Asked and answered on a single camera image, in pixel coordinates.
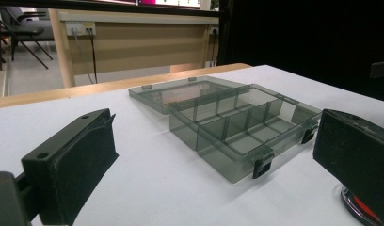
plastic storage box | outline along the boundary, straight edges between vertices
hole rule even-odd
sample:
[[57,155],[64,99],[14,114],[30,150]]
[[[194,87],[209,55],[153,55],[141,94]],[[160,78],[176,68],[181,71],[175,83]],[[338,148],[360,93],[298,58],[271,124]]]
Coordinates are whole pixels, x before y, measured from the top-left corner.
[[162,114],[168,114],[168,106],[173,103],[241,86],[244,84],[200,76],[132,88],[129,95]]
[[317,130],[321,110],[258,85],[223,90],[169,108],[172,133],[230,182],[270,169],[274,157]]

wooden table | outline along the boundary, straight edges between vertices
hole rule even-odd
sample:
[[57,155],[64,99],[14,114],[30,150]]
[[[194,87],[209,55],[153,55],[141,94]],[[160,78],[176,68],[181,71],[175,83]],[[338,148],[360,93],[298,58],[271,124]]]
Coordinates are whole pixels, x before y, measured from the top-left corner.
[[222,73],[232,70],[249,68],[247,64],[230,64],[214,68],[204,68],[178,73],[165,73],[153,76],[131,78],[114,82],[107,82],[95,85],[87,85],[81,87],[55,89],[42,92],[28,93],[23,95],[15,95],[8,97],[0,97],[0,107],[24,105],[36,102],[51,101],[56,99],[70,98],[74,96],[89,95],[98,92],[105,92],[115,89],[126,89],[130,87],[142,86],[146,84],[165,82],[175,79],[187,77],[202,76],[209,73]]

floor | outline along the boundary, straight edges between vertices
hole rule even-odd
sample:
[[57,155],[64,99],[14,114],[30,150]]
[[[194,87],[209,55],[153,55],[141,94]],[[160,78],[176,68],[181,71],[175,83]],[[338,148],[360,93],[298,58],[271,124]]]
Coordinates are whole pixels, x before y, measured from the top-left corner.
[[[48,70],[27,52],[23,46],[16,48],[14,61],[9,60],[10,50],[7,47],[4,53],[4,59],[7,63],[3,65],[3,71],[0,71],[0,97],[64,88],[55,43],[53,41],[45,41],[40,44],[53,60],[45,55],[36,44],[26,43],[48,66]],[[160,73],[169,73],[169,66],[115,73],[98,73],[97,77],[98,82],[102,83]],[[90,84],[90,81],[86,74],[77,75],[75,76],[75,83],[77,86],[83,86]]]

black backdrop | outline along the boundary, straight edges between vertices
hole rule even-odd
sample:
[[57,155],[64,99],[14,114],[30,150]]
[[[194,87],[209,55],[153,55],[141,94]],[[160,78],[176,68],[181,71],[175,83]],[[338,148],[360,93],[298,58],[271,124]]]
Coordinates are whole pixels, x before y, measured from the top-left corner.
[[384,100],[384,0],[223,0],[218,64],[268,64]]

red object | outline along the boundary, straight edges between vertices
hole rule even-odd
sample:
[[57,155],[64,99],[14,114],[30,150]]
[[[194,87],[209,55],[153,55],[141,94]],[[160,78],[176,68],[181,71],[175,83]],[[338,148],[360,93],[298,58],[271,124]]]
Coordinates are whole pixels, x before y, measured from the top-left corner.
[[366,213],[368,214],[369,216],[371,216],[372,218],[375,218],[375,219],[378,219],[378,217],[376,216],[376,214],[374,212],[372,212],[372,210],[366,206],[364,204],[364,202],[362,202],[359,198],[357,198],[357,196],[354,196],[354,201],[357,203],[357,205]]

